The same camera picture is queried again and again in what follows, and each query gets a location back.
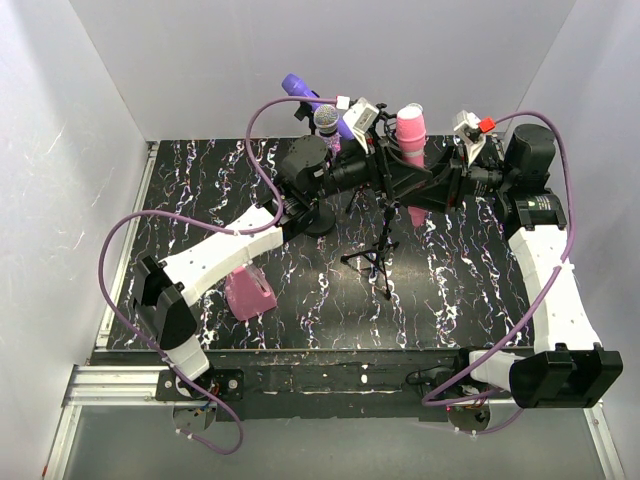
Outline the black round-base stand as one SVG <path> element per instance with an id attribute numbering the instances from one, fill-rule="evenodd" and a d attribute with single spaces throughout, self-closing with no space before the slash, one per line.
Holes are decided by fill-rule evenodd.
<path id="1" fill-rule="evenodd" d="M 318 104 L 314 102 L 300 102 L 297 110 L 294 113 L 294 117 L 298 121 L 300 122 L 303 122 L 304 120 L 307 121 L 308 128 L 312 135 L 315 135 L 317 130 L 317 127 L 314 121 L 314 112 L 317 109 L 317 107 L 318 107 Z"/>
<path id="2" fill-rule="evenodd" d="M 322 237 L 334 230 L 336 215 L 324 199 L 313 200 L 298 220 L 298 229 L 309 237 Z"/>

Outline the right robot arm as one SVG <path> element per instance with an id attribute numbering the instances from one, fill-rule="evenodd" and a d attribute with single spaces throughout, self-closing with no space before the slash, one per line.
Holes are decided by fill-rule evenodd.
<path id="1" fill-rule="evenodd" d="M 422 403 L 449 405 L 444 393 L 470 381 L 511 394 L 522 409 L 591 408 L 623 371 L 619 352 L 606 350 L 587 318 L 569 255 L 573 208 L 546 190 L 548 169 L 566 150 L 557 130 L 517 126 L 505 154 L 514 178 L 504 233 L 525 283 L 530 307 L 488 350 L 464 349 L 462 369 Z"/>

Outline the pink microphone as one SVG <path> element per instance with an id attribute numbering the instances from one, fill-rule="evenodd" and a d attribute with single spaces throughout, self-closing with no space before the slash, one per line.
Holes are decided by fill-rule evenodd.
<path id="1" fill-rule="evenodd" d="M 403 107 L 397 112 L 395 135 L 403 159 L 417 167 L 424 166 L 427 131 L 423 111 Z"/>

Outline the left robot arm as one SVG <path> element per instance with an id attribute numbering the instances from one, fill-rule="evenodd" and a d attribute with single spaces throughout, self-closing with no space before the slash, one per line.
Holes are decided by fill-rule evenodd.
<path id="1" fill-rule="evenodd" d="M 214 383 L 214 368 L 196 337 L 191 312 L 202 295 L 255 257 L 302 233 L 329 232 L 333 219 L 322 216 L 320 200 L 360 187 L 380 188 L 389 201 L 378 241 L 359 254 L 375 271 L 385 273 L 385 258 L 394 246 L 388 224 L 404 192 L 401 182 L 409 180 L 413 187 L 432 183 L 432 174 L 423 167 L 425 143 L 425 136 L 369 137 L 363 144 L 346 141 L 333 153 L 320 137 L 303 136 L 291 144 L 261 202 L 190 249 L 160 262 L 146 257 L 137 265 L 134 308 L 191 395 L 206 396 Z"/>

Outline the purple smooth microphone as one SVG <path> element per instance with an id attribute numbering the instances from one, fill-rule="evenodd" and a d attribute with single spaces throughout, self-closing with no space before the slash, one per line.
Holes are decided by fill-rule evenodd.
<path id="1" fill-rule="evenodd" d="M 307 98 L 319 98 L 319 95 L 313 91 L 300 77 L 293 73 L 289 73 L 281 83 L 282 88 L 289 96 L 300 96 Z M 346 140 L 353 140 L 354 135 L 338 115 L 337 131 L 340 136 Z"/>

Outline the purple glitter microphone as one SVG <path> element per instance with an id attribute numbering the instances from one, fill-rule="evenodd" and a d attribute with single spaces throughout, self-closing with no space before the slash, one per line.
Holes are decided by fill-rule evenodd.
<path id="1" fill-rule="evenodd" d="M 341 149 L 338 123 L 340 120 L 337 109 L 330 104 L 322 104 L 313 113 L 313 122 L 327 147 L 335 156 Z"/>

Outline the black tripod shock-mount stand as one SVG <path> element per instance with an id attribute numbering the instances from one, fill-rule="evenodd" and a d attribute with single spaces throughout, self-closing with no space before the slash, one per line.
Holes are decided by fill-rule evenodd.
<path id="1" fill-rule="evenodd" d="M 381 163 L 380 146 L 382 143 L 389 143 L 391 147 L 396 151 L 396 155 L 401 159 L 401 157 L 399 156 L 400 148 L 397 145 L 397 142 L 395 141 L 395 139 L 393 138 L 393 134 L 390 128 L 390 122 L 396 119 L 396 115 L 389 114 L 386 111 L 387 105 L 385 103 L 378 103 L 375 106 L 380 110 L 380 113 L 378 115 L 378 118 L 374 121 L 374 124 L 368 130 L 366 135 L 368 150 L 364 151 L 362 147 L 361 146 L 360 147 L 364 151 L 364 153 L 367 155 L 378 153 L 380 155 L 380 163 Z M 376 192 L 377 195 L 379 195 L 381 198 L 384 199 L 384 203 L 396 201 L 386 193 L 384 184 L 381 190 L 374 190 L 374 191 Z"/>

